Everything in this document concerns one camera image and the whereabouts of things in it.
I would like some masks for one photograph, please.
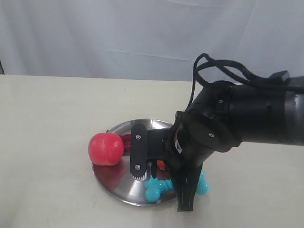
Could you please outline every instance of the pink object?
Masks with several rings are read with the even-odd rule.
[[[112,166],[116,165],[124,153],[124,140],[130,142],[131,136],[121,137],[115,133],[98,133],[94,135],[89,143],[89,156],[93,164]]]

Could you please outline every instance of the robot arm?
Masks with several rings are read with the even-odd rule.
[[[172,128],[147,131],[134,126],[132,130],[132,175],[145,180],[147,169],[134,167],[150,162],[155,177],[156,160],[163,160],[177,194],[178,211],[193,210],[202,165],[214,151],[228,152],[241,142],[304,145],[304,76],[289,78],[283,71],[264,79],[239,63],[211,60],[201,66],[223,68],[233,63],[250,83],[207,83],[197,77],[204,88],[184,112],[176,113]]]

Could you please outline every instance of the wall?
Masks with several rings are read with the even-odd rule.
[[[301,0],[0,0],[0,60],[7,74],[187,81],[207,52],[304,75],[303,28]]]

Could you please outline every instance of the metal plate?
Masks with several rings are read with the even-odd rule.
[[[121,123],[115,126],[109,132],[116,134],[130,134],[134,124],[144,124],[150,129],[170,128],[172,124],[154,120],[154,119],[137,119]],[[164,203],[169,200],[176,199],[174,192],[166,192],[161,194],[161,198],[156,203],[146,201],[144,192],[144,182],[134,180],[129,171],[130,155],[124,154],[120,162],[115,166],[97,166],[93,165],[93,171],[102,185],[102,187],[113,197],[136,206],[149,206]],[[160,180],[169,179],[167,172],[160,169],[157,170],[157,178]]]

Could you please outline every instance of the white curtain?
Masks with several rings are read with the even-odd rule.
[[[6,74],[186,81],[202,52],[304,75],[304,1],[0,0]]]

